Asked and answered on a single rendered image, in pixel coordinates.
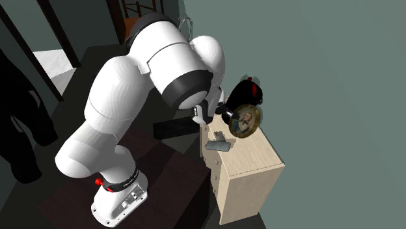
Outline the grey rectangular object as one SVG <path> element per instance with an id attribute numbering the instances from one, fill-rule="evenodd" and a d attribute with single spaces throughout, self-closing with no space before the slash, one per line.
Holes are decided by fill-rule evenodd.
<path id="1" fill-rule="evenodd" d="M 230 147 L 231 147 L 231 143 L 226 141 L 223 132 L 222 131 L 215 131 L 214 136 L 215 136 L 215 139 L 214 140 L 209 140 L 205 144 L 205 148 L 207 150 L 228 152 Z"/>

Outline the light wooden chest of drawers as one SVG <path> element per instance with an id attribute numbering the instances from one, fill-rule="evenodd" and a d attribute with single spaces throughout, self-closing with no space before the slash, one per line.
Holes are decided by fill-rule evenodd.
<path id="1" fill-rule="evenodd" d="M 221 131 L 231 143 L 229 151 L 206 149 Z M 284 162 L 258 128 L 250 137 L 235 138 L 220 115 L 200 126 L 200 156 L 211 169 L 211 186 L 224 225 L 257 215 L 278 180 Z"/>

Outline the dark robot stand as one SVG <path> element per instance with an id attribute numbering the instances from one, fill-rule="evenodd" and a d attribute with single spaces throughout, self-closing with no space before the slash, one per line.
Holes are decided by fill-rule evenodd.
<path id="1" fill-rule="evenodd" d="M 201 229 L 208 215 L 210 170 L 137 127 L 130 127 L 120 144 L 148 179 L 147 199 L 108 228 L 91 213 L 97 176 L 70 180 L 38 207 L 54 229 Z"/>

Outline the dark door frame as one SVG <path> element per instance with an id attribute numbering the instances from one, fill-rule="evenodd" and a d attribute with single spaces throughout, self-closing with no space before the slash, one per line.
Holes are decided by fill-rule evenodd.
<path id="1" fill-rule="evenodd" d="M 42 66 L 40 66 L 40 62 L 36 60 L 36 57 L 34 56 L 34 53 L 30 49 L 28 43 L 24 40 L 24 37 L 18 31 L 18 28 L 14 25 L 12 19 L 7 14 L 4 7 L 1 5 L 3 1 L 4 0 L 0 0 L 0 19 L 3 21 L 6 28 L 10 31 L 11 35 L 18 43 L 18 45 L 22 48 L 24 54 L 26 54 L 27 58 L 33 64 L 34 68 L 39 73 L 42 80 L 48 86 L 50 91 L 53 93 L 54 97 L 58 101 L 63 101 L 64 99 L 62 97 L 62 92 L 59 92 L 56 86 L 51 82 L 51 79 L 47 78 L 46 71 Z M 49 24 L 51 30 L 53 31 L 53 34 L 55 35 L 56 39 L 61 45 L 61 48 L 63 49 L 67 59 L 69 60 L 69 63 L 72 65 L 72 67 L 80 67 L 81 66 L 80 61 L 77 58 L 77 55 L 75 54 L 75 51 L 71 43 L 69 42 L 69 39 L 65 34 L 62 25 L 58 20 L 57 15 L 53 10 L 49 0 L 35 0 L 35 1 L 37 2 L 38 7 L 42 11 L 42 14 L 44 15 L 45 19 L 47 19 L 47 23 Z"/>

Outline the wooden chair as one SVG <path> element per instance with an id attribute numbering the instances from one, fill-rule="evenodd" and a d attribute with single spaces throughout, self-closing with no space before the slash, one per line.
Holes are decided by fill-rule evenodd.
<path id="1" fill-rule="evenodd" d="M 129 37 L 131 28 L 137 20 L 149 12 L 164 12 L 163 0 L 120 0 L 126 32 L 124 39 Z"/>

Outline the black backpack with red trim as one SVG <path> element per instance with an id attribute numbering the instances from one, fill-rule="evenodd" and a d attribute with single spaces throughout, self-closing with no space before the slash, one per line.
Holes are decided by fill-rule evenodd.
<path id="1" fill-rule="evenodd" d="M 225 102 L 226 108 L 235 111 L 239 106 L 251 104 L 253 106 L 262 104 L 263 91 L 261 87 L 248 77 L 240 81 Z"/>

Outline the round portrait plate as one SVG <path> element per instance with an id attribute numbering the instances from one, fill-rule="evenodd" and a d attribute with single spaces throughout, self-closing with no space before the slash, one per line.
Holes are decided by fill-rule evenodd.
<path id="1" fill-rule="evenodd" d="M 259 127 L 262 118 L 257 106 L 244 104 L 239 106 L 229 121 L 230 133 L 240 139 L 251 136 Z"/>

